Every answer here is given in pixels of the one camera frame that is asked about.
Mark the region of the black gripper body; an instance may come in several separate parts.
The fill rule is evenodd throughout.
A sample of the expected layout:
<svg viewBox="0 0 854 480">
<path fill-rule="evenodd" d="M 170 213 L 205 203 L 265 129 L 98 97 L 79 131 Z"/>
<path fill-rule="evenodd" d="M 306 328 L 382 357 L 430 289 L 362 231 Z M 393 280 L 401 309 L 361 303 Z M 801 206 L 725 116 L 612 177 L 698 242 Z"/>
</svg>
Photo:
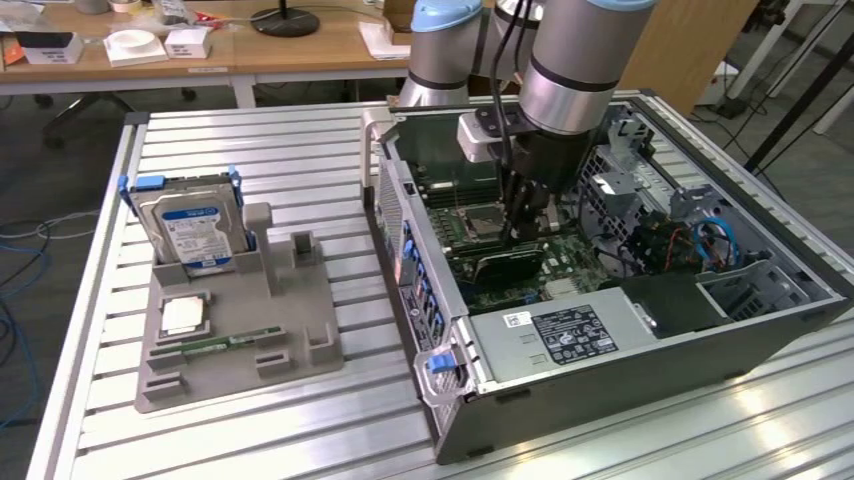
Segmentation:
<svg viewBox="0 0 854 480">
<path fill-rule="evenodd" d="M 552 193 L 564 193 L 577 182 L 592 137 L 590 132 L 560 135 L 545 130 L 517 135 L 510 169 Z"/>
</svg>

